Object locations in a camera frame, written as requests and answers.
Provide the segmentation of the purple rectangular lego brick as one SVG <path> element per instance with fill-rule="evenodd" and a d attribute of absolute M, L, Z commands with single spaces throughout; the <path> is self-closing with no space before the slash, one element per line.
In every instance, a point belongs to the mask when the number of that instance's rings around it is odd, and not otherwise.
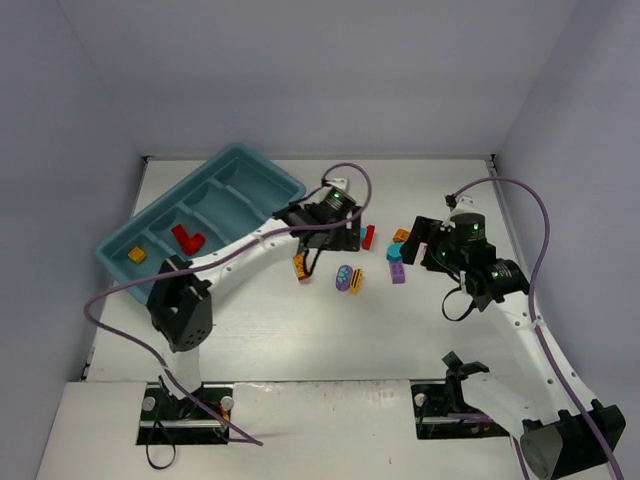
<path fill-rule="evenodd" d="M 404 264 L 402 261 L 390 262 L 389 270 L 391 276 L 391 282 L 394 285 L 404 284 L 406 281 Z"/>

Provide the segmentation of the red L-shaped lego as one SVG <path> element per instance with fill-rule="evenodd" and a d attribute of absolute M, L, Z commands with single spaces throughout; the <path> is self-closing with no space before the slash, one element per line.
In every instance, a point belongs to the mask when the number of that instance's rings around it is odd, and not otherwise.
<path fill-rule="evenodd" d="M 181 244 L 181 248 L 187 256 L 194 256 L 202 249 L 205 242 L 205 237 L 200 233 L 196 233 L 193 236 L 187 235 L 184 238 L 184 242 Z"/>

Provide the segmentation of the teal rounded lego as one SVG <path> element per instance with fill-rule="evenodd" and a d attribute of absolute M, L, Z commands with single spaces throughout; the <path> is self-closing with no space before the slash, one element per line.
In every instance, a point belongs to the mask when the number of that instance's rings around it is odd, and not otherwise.
<path fill-rule="evenodd" d="M 402 262 L 403 256 L 401 249 L 404 243 L 392 243 L 386 250 L 386 260 L 390 263 Z"/>

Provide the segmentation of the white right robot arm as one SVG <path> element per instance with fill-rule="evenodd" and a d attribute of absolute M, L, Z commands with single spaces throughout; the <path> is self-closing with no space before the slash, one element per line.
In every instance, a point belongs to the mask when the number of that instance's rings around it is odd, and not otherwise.
<path fill-rule="evenodd" d="M 621 410 L 603 405 L 571 367 L 535 311 L 534 284 L 519 265 L 498 256 L 486 238 L 485 217 L 457 206 L 443 220 L 418 216 L 400 251 L 455 282 L 454 293 L 470 302 L 460 321 L 476 316 L 503 335 L 521 371 L 538 393 L 528 399 L 507 387 L 480 360 L 455 352 L 443 358 L 445 385 L 455 412 L 475 409 L 513 439 L 525 477 L 562 479 L 606 464 L 622 478 L 614 450 L 626 427 Z"/>

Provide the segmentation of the red boat-shaped lego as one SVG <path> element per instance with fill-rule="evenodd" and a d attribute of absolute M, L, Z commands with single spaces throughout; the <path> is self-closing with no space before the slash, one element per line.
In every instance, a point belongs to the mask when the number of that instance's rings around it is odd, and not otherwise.
<path fill-rule="evenodd" d="M 172 227 L 171 232 L 179 245 L 186 244 L 190 241 L 190 236 L 182 224 L 177 224 Z"/>

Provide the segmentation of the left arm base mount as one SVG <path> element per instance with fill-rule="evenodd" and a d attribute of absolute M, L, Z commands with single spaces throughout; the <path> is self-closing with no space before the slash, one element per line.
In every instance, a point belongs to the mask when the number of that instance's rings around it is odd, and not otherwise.
<path fill-rule="evenodd" d="M 136 444 L 142 446 L 225 445 L 229 429 L 191 400 L 171 396 L 159 383 L 147 384 Z"/>

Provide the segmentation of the red long lego brick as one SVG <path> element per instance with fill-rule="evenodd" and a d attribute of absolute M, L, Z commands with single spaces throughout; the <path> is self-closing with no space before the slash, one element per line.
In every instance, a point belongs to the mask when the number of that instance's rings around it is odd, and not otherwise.
<path fill-rule="evenodd" d="M 360 239 L 361 248 L 364 250 L 370 250 L 373 244 L 373 239 L 375 236 L 375 226 L 367 225 L 366 227 L 362 227 L 367 229 L 367 233 L 364 239 Z"/>

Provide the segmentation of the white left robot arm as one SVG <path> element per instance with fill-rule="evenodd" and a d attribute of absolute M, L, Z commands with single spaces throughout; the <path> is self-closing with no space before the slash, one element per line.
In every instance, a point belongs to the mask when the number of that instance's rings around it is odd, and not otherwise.
<path fill-rule="evenodd" d="M 220 250 L 162 263 L 162 274 L 187 272 L 155 281 L 146 304 L 153 327 L 167 342 L 161 381 L 172 396 L 182 400 L 201 389 L 199 347 L 212 332 L 214 305 L 227 294 L 282 261 L 292 262 L 298 280 L 309 279 L 318 262 L 309 258 L 312 250 L 359 249 L 362 207 L 336 186 L 320 190 L 320 200 L 293 202 Z"/>

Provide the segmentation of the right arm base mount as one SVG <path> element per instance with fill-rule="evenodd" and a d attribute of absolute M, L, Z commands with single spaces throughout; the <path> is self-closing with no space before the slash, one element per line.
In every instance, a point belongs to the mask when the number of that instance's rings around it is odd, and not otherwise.
<path fill-rule="evenodd" d="M 476 373 L 488 373 L 479 361 L 464 363 L 451 351 L 442 358 L 443 380 L 411 381 L 415 432 L 418 440 L 479 440 L 508 437 L 509 433 L 486 413 L 464 400 L 462 381 Z"/>

